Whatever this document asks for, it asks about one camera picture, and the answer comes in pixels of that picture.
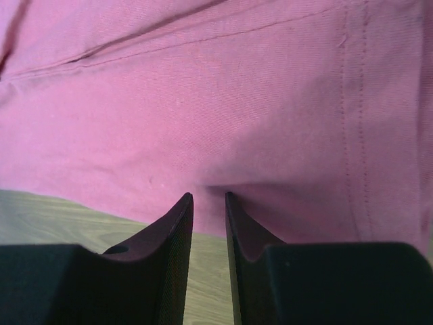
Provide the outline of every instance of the wood grain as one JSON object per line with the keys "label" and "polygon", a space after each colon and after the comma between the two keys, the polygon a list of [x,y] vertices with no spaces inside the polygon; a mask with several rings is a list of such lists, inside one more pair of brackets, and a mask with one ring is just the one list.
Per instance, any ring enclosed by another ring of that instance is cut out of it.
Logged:
{"label": "wood grain", "polygon": [[[102,253],[143,227],[67,200],[0,190],[0,244],[79,243]],[[433,264],[433,241],[429,249]],[[233,324],[225,239],[193,235],[184,324]]]}

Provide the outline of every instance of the cloth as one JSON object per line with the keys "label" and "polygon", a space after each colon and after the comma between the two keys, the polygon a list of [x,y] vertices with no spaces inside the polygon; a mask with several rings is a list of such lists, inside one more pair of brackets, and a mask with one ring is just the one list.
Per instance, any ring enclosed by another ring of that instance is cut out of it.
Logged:
{"label": "cloth", "polygon": [[2,0],[0,51],[2,189],[426,252],[433,1]]}

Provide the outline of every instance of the seam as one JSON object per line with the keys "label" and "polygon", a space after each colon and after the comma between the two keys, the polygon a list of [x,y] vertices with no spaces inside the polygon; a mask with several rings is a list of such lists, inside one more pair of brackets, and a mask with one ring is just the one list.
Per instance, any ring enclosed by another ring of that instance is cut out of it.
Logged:
{"label": "seam", "polygon": [[368,184],[368,174],[367,174],[367,152],[365,149],[365,132],[363,128],[363,116],[364,116],[364,86],[365,86],[365,58],[367,57],[367,25],[369,20],[369,0],[364,0],[363,3],[363,11],[364,11],[364,17],[363,17],[363,36],[362,36],[362,54],[361,54],[361,67],[359,71],[359,80],[360,80],[360,87],[359,87],[359,141],[361,144],[361,159],[363,164],[363,191],[364,191],[364,207],[365,207],[365,214],[367,217],[367,222],[369,224],[371,239],[374,239],[373,236],[373,224],[371,222],[371,213],[369,209],[369,184]]}
{"label": "seam", "polygon": [[[134,32],[131,35],[126,35],[126,36],[119,37],[119,38],[111,40],[111,41],[107,41],[106,43],[101,43],[101,44],[98,44],[98,45],[94,45],[93,47],[91,47],[89,49],[84,49],[84,50],[80,51],[79,53],[73,54],[73,55],[71,55],[71,56],[69,56],[67,58],[60,58],[60,59],[58,59],[58,60],[56,60],[56,61],[54,61],[52,63],[48,63],[48,64],[43,65],[41,67],[30,68],[30,69],[26,69],[26,70],[19,70],[19,71],[15,72],[15,73],[11,74],[11,77],[17,77],[17,76],[20,76],[20,75],[29,74],[31,72],[38,72],[38,71],[42,71],[42,70],[48,70],[50,68],[60,67],[62,65],[68,64],[68,63],[75,63],[77,61],[80,61],[80,60],[89,58],[91,56],[94,56],[99,51],[101,51],[101,50],[103,50],[103,49],[105,49],[105,48],[107,48],[107,47],[109,47],[111,45],[119,44],[119,43],[122,43],[124,41],[129,41],[131,39],[136,39],[137,37],[146,35],[146,34],[152,32],[152,31],[154,31],[156,29],[159,29],[159,28],[164,27],[166,25],[169,25],[169,24],[171,24],[173,22],[176,22],[179,19],[188,17],[190,15],[194,15],[194,14],[196,14],[197,12],[199,12],[202,9],[208,9],[209,7],[221,4],[221,3],[225,2],[225,1],[226,0],[214,0],[214,1],[211,1],[210,3],[208,3],[206,5],[203,5],[203,6],[200,6],[200,7],[196,7],[192,11],[189,11],[189,12],[186,12],[186,13],[183,13],[183,14],[179,14],[179,15],[175,15],[175,16],[173,16],[171,18],[167,18],[167,19],[165,19],[165,20],[163,20],[163,21],[161,21],[161,22],[159,22],[157,24],[153,24],[153,25],[151,25],[151,26],[149,26],[147,28],[140,28],[137,32]],[[251,7],[250,9],[254,9],[254,8],[258,7],[258,6],[259,5],[255,5],[254,7]],[[235,12],[234,14],[223,16],[223,19],[230,18],[230,17],[236,17],[236,15],[241,14],[243,12],[244,11],[240,11],[240,12]],[[205,21],[205,23],[216,22],[216,21],[218,21],[218,19],[221,19],[221,18],[215,18],[215,19],[207,20],[207,21]],[[192,24],[191,26],[188,26],[188,27],[191,28],[191,27],[199,26],[201,24],[203,24],[203,22],[199,22],[197,24]],[[178,32],[180,30],[184,30],[184,29],[187,29],[187,28],[178,28],[174,32]]]}
{"label": "seam", "polygon": [[241,32],[233,32],[233,33],[230,33],[230,34],[224,34],[224,35],[217,35],[217,36],[214,36],[214,37],[209,37],[207,39],[198,39],[198,40],[194,40],[194,41],[188,41],[188,42],[184,42],[184,43],[181,43],[181,44],[176,44],[176,45],[171,45],[171,46],[166,46],[166,47],[160,47],[158,49],[153,49],[153,50],[150,50],[150,51],[141,51],[141,52],[134,53],[134,54],[131,54],[131,55],[128,55],[128,56],[122,56],[122,57],[119,57],[119,58],[113,58],[113,59],[110,59],[110,60],[106,60],[106,61],[103,61],[103,62],[97,62],[97,63],[94,63],[94,64],[81,64],[81,65],[74,66],[73,68],[61,69],[61,70],[50,71],[50,72],[45,72],[45,73],[41,72],[39,74],[37,72],[32,73],[31,71],[24,72],[24,74],[25,74],[24,76],[22,76],[22,75],[21,76],[16,75],[15,77],[4,78],[2,81],[17,81],[17,80],[29,79],[29,78],[33,78],[33,77],[44,77],[44,76],[51,75],[51,74],[57,74],[57,73],[61,73],[61,72],[73,71],[73,70],[76,70],[78,68],[90,68],[92,66],[99,66],[101,64],[106,64],[106,63],[115,62],[115,61],[119,61],[119,60],[123,60],[123,59],[127,59],[127,58],[132,58],[134,56],[140,56],[142,54],[154,53],[154,52],[162,51],[162,50],[165,50],[165,49],[171,49],[171,48],[175,48],[175,47],[180,47],[180,46],[183,46],[183,45],[194,44],[194,43],[201,43],[201,42],[205,42],[205,41],[211,41],[211,40],[214,40],[214,39],[222,39],[222,38],[225,38],[225,37],[247,34],[247,33],[255,32],[255,31],[262,30],[262,29],[265,29],[265,28],[268,28],[268,27],[277,26],[279,24],[284,24],[286,22],[303,20],[305,18],[310,18],[310,17],[316,16],[316,15],[319,15],[319,14],[324,14],[325,12],[328,12],[328,11],[333,10],[335,8],[336,7],[332,6],[332,7],[323,9],[320,12],[313,12],[313,13],[307,14],[307,15],[302,16],[302,17],[288,18],[286,20],[281,20],[281,21],[278,21],[278,22],[274,22],[272,24],[266,24],[266,25],[263,25],[263,26],[260,26],[260,27],[257,27],[257,28],[253,28],[253,29],[249,29],[249,30],[243,30]]}
{"label": "seam", "polygon": [[341,112],[341,126],[342,126],[342,141],[343,141],[343,150],[344,150],[344,174],[346,178],[346,190],[347,190],[347,199],[349,203],[350,217],[352,218],[353,224],[355,226],[355,232],[357,238],[360,240],[361,235],[359,232],[358,223],[355,218],[355,213],[353,210],[352,181],[350,179],[350,164],[349,164],[347,127],[346,127],[346,120],[347,120],[346,110],[345,110],[346,98],[344,97],[344,68],[345,68],[344,61],[346,59],[345,42],[347,39],[347,20],[348,20],[348,8],[346,3],[344,3],[343,10],[344,10],[343,35],[342,35],[342,42],[338,45],[338,47],[342,48],[342,57],[341,57],[341,65],[340,65],[340,112]]}

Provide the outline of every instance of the pink fabric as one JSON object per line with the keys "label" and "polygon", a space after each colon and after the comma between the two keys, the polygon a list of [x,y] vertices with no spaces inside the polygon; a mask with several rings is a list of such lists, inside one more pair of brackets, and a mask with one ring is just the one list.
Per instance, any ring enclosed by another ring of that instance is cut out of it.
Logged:
{"label": "pink fabric", "polygon": [[288,242],[426,251],[433,4],[2,0],[0,188],[153,222],[224,193]]}

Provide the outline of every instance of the black object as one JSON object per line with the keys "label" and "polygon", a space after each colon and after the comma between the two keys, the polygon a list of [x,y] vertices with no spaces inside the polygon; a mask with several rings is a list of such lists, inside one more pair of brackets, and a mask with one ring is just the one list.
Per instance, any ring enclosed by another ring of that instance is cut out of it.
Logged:
{"label": "black object", "polygon": [[433,324],[433,273],[403,243],[286,244],[226,195],[235,325]]}
{"label": "black object", "polygon": [[97,255],[75,244],[0,246],[0,324],[181,325],[193,198]]}

